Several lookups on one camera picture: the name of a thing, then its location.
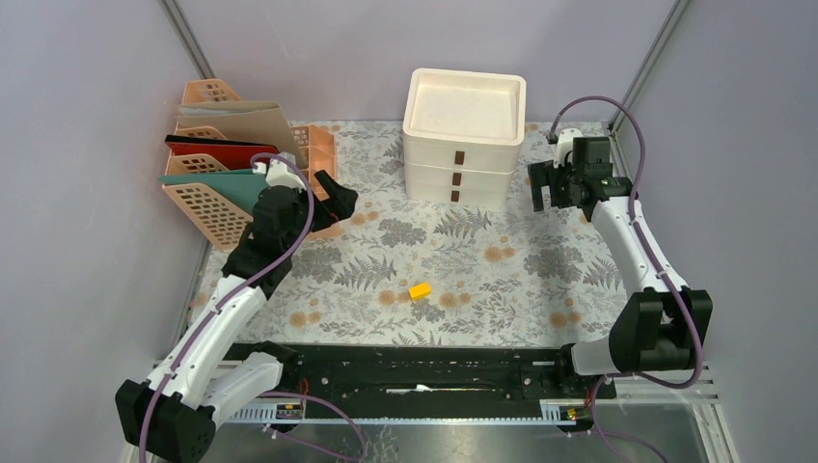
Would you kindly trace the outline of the red ring binder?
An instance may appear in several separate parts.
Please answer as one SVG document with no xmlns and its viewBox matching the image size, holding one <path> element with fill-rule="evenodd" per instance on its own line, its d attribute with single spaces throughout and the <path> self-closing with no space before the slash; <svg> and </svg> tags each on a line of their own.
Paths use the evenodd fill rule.
<svg viewBox="0 0 818 463">
<path fill-rule="evenodd" d="M 280 153 L 275 146 L 270 145 L 180 135 L 167 135 L 164 143 L 174 155 L 207 154 L 228 170 L 250 168 L 251 158 L 259 153 Z"/>
</svg>

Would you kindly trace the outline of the teal folder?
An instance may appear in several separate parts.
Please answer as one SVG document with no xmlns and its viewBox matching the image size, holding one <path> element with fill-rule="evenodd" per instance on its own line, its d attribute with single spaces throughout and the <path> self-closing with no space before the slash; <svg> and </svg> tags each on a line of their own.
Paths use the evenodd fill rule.
<svg viewBox="0 0 818 463">
<path fill-rule="evenodd" d="M 252 212 L 253 206 L 258 200 L 259 193 L 268 187 L 264 177 L 254 174 L 251 169 L 164 175 L 158 179 L 162 184 L 172 186 L 201 183 L 212 188 L 225 199 L 248 213 Z"/>
</svg>

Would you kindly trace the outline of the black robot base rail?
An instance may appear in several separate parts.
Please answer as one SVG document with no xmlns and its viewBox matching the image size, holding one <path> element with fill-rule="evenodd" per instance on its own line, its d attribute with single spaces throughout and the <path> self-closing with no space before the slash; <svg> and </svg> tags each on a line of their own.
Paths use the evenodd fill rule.
<svg viewBox="0 0 818 463">
<path fill-rule="evenodd" d="M 262 352 L 284 366 L 279 390 L 322 398 L 355 421 L 540 419 L 541 404 L 614 399 L 555 348 L 235 343 L 227 361 Z"/>
</svg>

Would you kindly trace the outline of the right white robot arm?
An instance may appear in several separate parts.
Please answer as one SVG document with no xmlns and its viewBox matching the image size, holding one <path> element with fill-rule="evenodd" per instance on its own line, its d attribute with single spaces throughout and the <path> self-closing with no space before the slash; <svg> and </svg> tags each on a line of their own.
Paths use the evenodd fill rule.
<svg viewBox="0 0 818 463">
<path fill-rule="evenodd" d="M 532 163 L 528 175 L 533 209 L 579 208 L 609 248 L 628 300 L 608 335 L 567 344 L 553 382 L 576 397 L 591 376 L 634 374 L 649 380 L 658 371 L 688 370 L 695 382 L 703 370 L 703 341 L 713 301 L 691 288 L 669 263 L 642 213 L 636 189 L 614 175 L 611 142 L 568 128 L 551 135 L 554 157 Z"/>
</svg>

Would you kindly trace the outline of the beige notebook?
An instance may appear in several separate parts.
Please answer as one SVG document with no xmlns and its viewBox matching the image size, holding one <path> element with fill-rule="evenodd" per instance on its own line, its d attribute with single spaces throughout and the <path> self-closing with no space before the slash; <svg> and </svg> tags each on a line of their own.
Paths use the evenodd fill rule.
<svg viewBox="0 0 818 463">
<path fill-rule="evenodd" d="M 176 106 L 180 128 L 212 126 L 228 140 L 276 147 L 294 156 L 299 168 L 307 168 L 281 106 L 275 101 L 216 101 Z"/>
</svg>

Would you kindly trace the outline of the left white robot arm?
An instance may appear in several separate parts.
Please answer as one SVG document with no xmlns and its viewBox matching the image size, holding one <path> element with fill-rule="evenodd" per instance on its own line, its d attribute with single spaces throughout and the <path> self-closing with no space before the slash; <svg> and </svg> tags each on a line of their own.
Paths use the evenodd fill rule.
<svg viewBox="0 0 818 463">
<path fill-rule="evenodd" d="M 251 160 L 267 185 L 205 308 L 145 380 L 126 380 L 115 394 L 123 436 L 141 462 L 150 456 L 198 462 L 217 430 L 247 403 L 298 387 L 300 373 L 282 354 L 254 352 L 219 378 L 213 374 L 290 272 L 307 235 L 353 216 L 359 194 L 319 170 L 314 177 L 327 195 L 320 200 L 308 177 L 283 156 L 263 152 Z"/>
</svg>

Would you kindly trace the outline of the white three-drawer cabinet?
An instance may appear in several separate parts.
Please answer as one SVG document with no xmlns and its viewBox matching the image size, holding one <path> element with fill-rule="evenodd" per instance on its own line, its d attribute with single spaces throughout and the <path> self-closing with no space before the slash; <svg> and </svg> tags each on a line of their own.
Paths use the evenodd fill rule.
<svg viewBox="0 0 818 463">
<path fill-rule="evenodd" d="M 402 123 L 407 197 L 502 208 L 525 139 L 526 92 L 518 75 L 415 69 Z"/>
</svg>

